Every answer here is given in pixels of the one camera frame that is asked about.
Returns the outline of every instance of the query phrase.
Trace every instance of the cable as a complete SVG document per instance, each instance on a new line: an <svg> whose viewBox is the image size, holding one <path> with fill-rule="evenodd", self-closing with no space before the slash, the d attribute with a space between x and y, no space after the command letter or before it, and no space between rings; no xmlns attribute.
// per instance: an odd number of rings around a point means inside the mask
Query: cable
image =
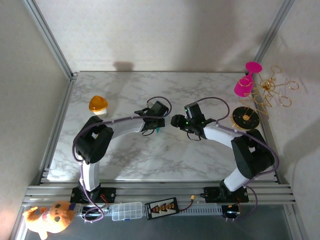
<svg viewBox="0 0 320 240"><path fill-rule="evenodd" d="M199 139L192 139L190 136L189 136L189 132L186 133L186 136L188 137L188 139L192 140L192 141L196 141L196 142L199 142L201 141L201 137L198 136Z"/></svg>
<svg viewBox="0 0 320 240"><path fill-rule="evenodd" d="M228 103L227 103L225 100L223 100L222 98L220 98L220 97L207 96L207 97L204 97L204 98L201 98L201 99L195 101L195 103L201 102L201 101L206 100L206 99L217 99L217 100L223 102L223 103L226 105L226 108L227 108L227 110L228 110L228 113L227 113L224 117L221 117L221 118L219 118L218 120L216 120L217 123L218 123L219 121L223 120L223 119L226 119L226 118L229 116L229 114L230 114L230 107L229 107Z"/></svg>
<svg viewBox="0 0 320 240"><path fill-rule="evenodd" d="M191 199L191 203L190 203L190 205L189 205L189 206L187 206L186 208L179 209L179 212L185 211L185 210L187 210L188 208L190 208L190 207L191 207L191 205L194 203L195 197L196 197L195 195L191 195L191 197L190 197L190 199Z"/></svg>
<svg viewBox="0 0 320 240"><path fill-rule="evenodd" d="M254 198L255 198L255 205L254 205L254 208L252 208L252 210L251 210L247 215L244 215L244 216L242 216L242 217L237 217L237 218L235 219L235 220L237 220L237 221L246 219L247 217L249 217L250 215L252 215L252 214L254 213L254 211L257 209L257 206L258 206L258 197L257 197L256 192L252 189L252 187L250 187L250 186L246 186L246 187L253 192L253 195L254 195Z"/></svg>
<svg viewBox="0 0 320 240"><path fill-rule="evenodd" d="M239 213L241 213L241 206L240 206L240 201L241 200L239 199L239 197L237 197L236 199L238 200Z"/></svg>
<svg viewBox="0 0 320 240"><path fill-rule="evenodd" d="M108 208L110 207L109 203L106 200L106 196L104 194L100 194L100 198L105 202L103 209L108 205Z"/></svg>
<svg viewBox="0 0 320 240"><path fill-rule="evenodd" d="M194 203L194 200L193 200L193 199L191 199L191 203L190 203L190 205L189 205L189 206L187 206L186 208L179 209L179 211L180 211L180 212L182 212L182 211L187 210L188 208L190 208L190 207L191 207L191 205L192 205L193 203Z"/></svg>
<svg viewBox="0 0 320 240"><path fill-rule="evenodd" d="M105 213L104 211L101 209L101 207L99 207L96 203L94 203L94 201L92 201L92 199L89 197L88 193L87 193L87 190L86 190L86 186L85 186L85 181L84 181L84 169L83 169L83 162L80 162L80 183L82 185L82 188L83 188L83 192L84 192L84 195L85 197L88 199L88 201L94 205L94 207L90 208L88 211L86 211L86 213L84 214L83 216L83 219L84 219L84 222L90 222L90 223L94 223L94 222L97 222L101 219L103 219L105 217ZM87 220L87 214L90 213L91 211L93 210L98 210L101 215L100 217L97 217L96 219L93 219L93 220Z"/></svg>
<svg viewBox="0 0 320 240"><path fill-rule="evenodd" d="M148 133L148 134L145 134L146 132L148 132L148 130L145 130L145 131L143 131L142 132L142 136L150 136L151 134L153 134L154 132L155 132L155 130L153 129L150 133Z"/></svg>
<svg viewBox="0 0 320 240"><path fill-rule="evenodd" d="M280 161L279 161L279 157L278 155L276 154L276 152L271 148L269 147L266 143L264 143L263 141L260 141L259 139L255 138L254 136L251 136L250 134L246 133L246 132L243 132L243 131L237 131L237 130L234 130L232 128L229 128L229 127L226 127L226 126L222 126L222 125L219 125L218 122L216 122L216 125L218 128L221 128L223 130L226 130L226 131L229 131L229 132L232 132L232 133L237 133L237 134L241 134L241 135L244 135L250 139L252 139L253 141L257 142L258 144L262 145L263 147L265 147L266 149L268 149L273 157L274 157L274 167L273 169L271 170L268 170L268 171L264 171L264 172L261 172L259 173L257 176L253 177L252 179L250 179L249 181L247 181L244 186L247 186L249 183L251 183L254 179L256 179L257 177L260 177L262 175L265 175L265 174L269 174L269 173L272 173L274 172L275 170L277 170L277 168L279 167L279 164L280 164Z"/></svg>
<svg viewBox="0 0 320 240"><path fill-rule="evenodd" d="M129 117L123 117L123 118L119 118L119 119L116 119L116 120L109 120L109 121L101 121L101 122L96 122L96 123L93 123L89 126L87 126L86 128L84 128L83 130L81 130L74 138L73 140L73 143L72 143L72 156L74 158L74 160L76 160L79 164L80 164L80 183L81 183L81 186L83 188L83 192L84 192L84 195L85 197L87 198L87 200L92 204L94 205L94 207L92 207L91 209L89 209L83 216L83 219L84 219L84 222L90 222L90 223L94 223L94 222L97 222L101 219L103 219L105 217L105 213L104 211L102 210L101 207L99 207L96 203L94 203L94 201L89 197L88 193L87 193L87 190L86 190L86 185L85 185L85 181L84 181L84 169L83 169L83 160L82 159L78 159L76 157L76 143L78 142L79 138L84 134L86 133L87 131L89 131L90 129L96 127L96 126L100 126L100 125L110 125L110 124L113 124L113 123L119 123L119 122L122 122L122 121L127 121L127 120L133 120L133 119L163 119L165 117L167 117L171 111L172 111L172 104L171 102L163 97L163 96L154 96L154 97L151 97L150 99L148 99L146 101L146 103L148 104L152 99L157 99L157 98L160 98L160 99L164 99L168 102L169 104L169 110L168 112L164 115L164 116L129 116ZM87 220L87 214L90 213L91 211L93 210L98 210L101 215L100 217L97 217L96 219L94 220Z"/></svg>

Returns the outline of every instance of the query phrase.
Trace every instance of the battery charger board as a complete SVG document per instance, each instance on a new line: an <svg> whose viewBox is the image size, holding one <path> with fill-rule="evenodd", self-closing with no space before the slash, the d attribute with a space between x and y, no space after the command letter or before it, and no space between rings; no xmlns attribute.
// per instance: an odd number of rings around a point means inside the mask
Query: battery charger board
<svg viewBox="0 0 320 240"><path fill-rule="evenodd" d="M144 205L144 207L146 218L148 220L158 219L161 217L178 214L180 212L176 197L148 202Z"/></svg>

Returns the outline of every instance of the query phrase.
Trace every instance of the black disc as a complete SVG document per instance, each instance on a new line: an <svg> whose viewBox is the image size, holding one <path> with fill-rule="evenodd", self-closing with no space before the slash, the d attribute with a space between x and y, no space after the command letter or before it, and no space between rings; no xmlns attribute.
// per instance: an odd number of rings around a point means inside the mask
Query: black disc
<svg viewBox="0 0 320 240"><path fill-rule="evenodd" d="M244 118L244 115L250 117L248 120ZM259 115L247 106L240 106L236 108L232 113L232 121L235 125L242 129L255 129L260 124Z"/></svg>

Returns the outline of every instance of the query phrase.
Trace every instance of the gray wall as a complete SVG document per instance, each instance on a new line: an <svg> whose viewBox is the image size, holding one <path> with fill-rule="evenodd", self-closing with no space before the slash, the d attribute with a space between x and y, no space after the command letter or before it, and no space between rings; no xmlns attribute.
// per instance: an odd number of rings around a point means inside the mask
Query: gray wall
<svg viewBox="0 0 320 240"><path fill-rule="evenodd" d="M0 239L39 169L67 79L22 0L0 1Z"/></svg>
<svg viewBox="0 0 320 240"><path fill-rule="evenodd" d="M283 1L36 0L74 72L244 72Z"/></svg>
<svg viewBox="0 0 320 240"><path fill-rule="evenodd" d="M279 172L293 187L311 240L320 239L319 11L319 0L296 0L262 60L264 74L270 73L271 65L279 65L284 71L278 75L279 83L287 79L300 85L297 91L285 92L291 107L274 104L268 112L280 155Z"/></svg>

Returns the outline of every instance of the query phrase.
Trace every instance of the marble table surface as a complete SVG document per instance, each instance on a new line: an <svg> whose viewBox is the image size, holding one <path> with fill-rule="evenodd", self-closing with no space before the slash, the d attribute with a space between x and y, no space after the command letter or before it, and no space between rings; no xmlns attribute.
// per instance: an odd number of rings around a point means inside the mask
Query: marble table surface
<svg viewBox="0 0 320 240"><path fill-rule="evenodd" d="M243 73L180 72L80 72L75 81L59 140L47 176L49 181L77 181L79 164L72 157L76 134L94 114L89 102L95 95L109 106L104 119L130 116L145 108L146 101L163 96L172 103L165 128L150 136L130 133L110 142L100 161L100 180L132 181L219 181L228 176L236 163L233 151L214 141L191 141L185 132L170 125L175 114L184 115L184 106L200 98L225 99L231 112L241 106L234 87ZM206 119L218 119L226 106L213 99L199 103ZM231 117L220 122L232 127ZM274 179L268 174L264 179Z"/></svg>

